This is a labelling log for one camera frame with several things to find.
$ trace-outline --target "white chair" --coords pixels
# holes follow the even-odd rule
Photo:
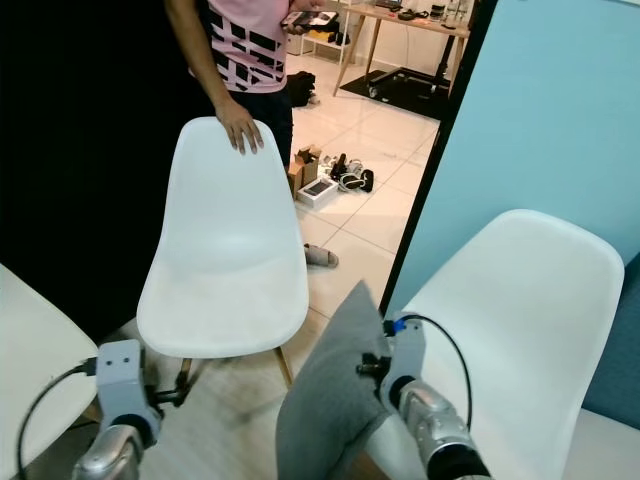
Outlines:
[[[295,207],[271,131],[234,150],[215,118],[187,123],[173,157],[162,233],[138,304],[144,341],[164,355],[222,358],[276,348],[307,314]]]
[[[97,355],[97,347],[69,318],[0,265],[0,480],[17,473],[16,440],[22,419],[58,375]],[[85,411],[95,378],[74,375],[54,388],[26,430],[29,464]]]
[[[466,357],[472,436],[492,478],[559,480],[602,354],[624,266],[605,241],[542,213],[514,210],[473,237],[406,306],[441,323]],[[465,418],[454,350],[425,326],[423,378]],[[397,416],[367,445],[392,480],[425,478]]]

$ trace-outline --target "chair backrest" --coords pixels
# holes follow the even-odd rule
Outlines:
[[[156,256],[178,268],[224,271],[301,248],[278,148],[269,128],[256,123],[264,148],[245,155],[214,117],[184,126]]]
[[[472,436],[493,478],[562,478],[623,277],[620,256],[602,239],[514,210],[473,237],[407,306],[459,343],[473,385]],[[455,398],[464,417],[462,370],[431,328],[423,378]]]

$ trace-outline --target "desk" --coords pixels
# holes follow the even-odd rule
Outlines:
[[[414,20],[405,22],[403,20],[398,20],[396,14],[392,14],[388,9],[382,7],[374,7],[372,5],[353,5],[351,7],[346,8],[350,13],[355,13],[360,15],[358,20],[358,24],[356,26],[356,31],[353,35],[353,40],[351,41],[351,46],[349,47],[349,51],[347,52],[346,61],[342,63],[342,68],[340,69],[340,75],[338,76],[338,81],[336,82],[336,86],[333,90],[333,96],[336,96],[338,89],[340,88],[340,84],[342,83],[342,79],[344,77],[344,73],[351,63],[351,59],[353,58],[353,53],[356,50],[356,45],[358,44],[358,39],[360,38],[360,33],[362,32],[362,26],[364,25],[364,21],[367,17],[375,18],[376,25],[373,30],[373,39],[371,40],[371,47],[369,48],[369,57],[367,59],[367,69],[365,72],[365,76],[369,74],[369,69],[371,68],[371,61],[373,60],[373,52],[376,48],[376,43],[378,41],[378,33],[380,32],[380,25],[382,21],[391,22],[391,23],[399,23],[400,25],[405,25],[408,27],[420,28],[422,30],[429,30],[432,32],[442,33],[447,36],[454,36],[457,38],[456,43],[456,53],[453,61],[453,70],[451,72],[451,84],[449,87],[449,92],[451,92],[451,87],[453,86],[453,82],[455,80],[456,74],[458,73],[458,67],[460,66],[460,60],[462,59],[462,52],[464,51],[464,43],[467,38],[469,38],[469,29],[466,26],[458,27],[455,29],[448,29],[442,26],[440,22],[433,22],[428,19],[416,18]]]
[[[18,429],[35,397],[54,377],[96,354],[82,330],[0,265],[0,480],[16,474]],[[78,374],[47,394],[27,427],[25,465],[84,412],[95,397],[95,383]]]

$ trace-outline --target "table leg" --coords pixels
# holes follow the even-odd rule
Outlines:
[[[358,44],[358,38],[360,38],[360,32],[362,32],[362,26],[364,25],[366,17],[364,15],[360,15],[360,20],[358,20],[358,25],[356,26],[356,32],[353,35],[353,40],[351,41],[351,46],[349,47],[349,51],[347,52],[347,58],[342,64],[342,68],[340,69],[340,75],[338,76],[338,81],[336,82],[336,88],[333,89],[333,96],[336,96],[338,93],[338,89],[340,88],[340,84],[342,83],[342,79],[344,78],[344,72],[347,71],[347,67],[351,63],[351,58],[353,57],[353,52],[356,51],[356,45]]]
[[[293,374],[291,373],[291,369],[289,368],[287,359],[284,356],[282,347],[274,348],[273,351],[275,352],[276,357],[278,357],[278,365],[280,365],[280,371],[282,372],[284,383],[286,384],[288,390],[293,384]]]
[[[453,70],[451,71],[451,83],[449,84],[449,95],[453,90],[453,82],[456,81],[456,75],[458,74],[458,68],[460,68],[460,61],[462,60],[462,52],[464,51],[464,38],[458,37],[456,43],[456,56],[453,60]]]
[[[376,19],[376,26],[373,29],[373,39],[371,40],[371,48],[369,48],[369,58],[367,59],[367,69],[364,72],[364,79],[369,77],[369,70],[371,69],[371,61],[373,60],[373,52],[376,49],[376,43],[378,43],[378,33],[380,32],[380,24],[382,20]]]

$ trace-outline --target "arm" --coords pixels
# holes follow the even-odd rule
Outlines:
[[[251,151],[263,146],[260,131],[247,110],[240,106],[229,94],[218,72],[207,34],[200,23],[196,9],[196,0],[165,0],[165,8],[173,32],[191,71],[200,82],[211,103],[216,116],[229,136],[233,148],[244,154],[243,134],[247,137]]]

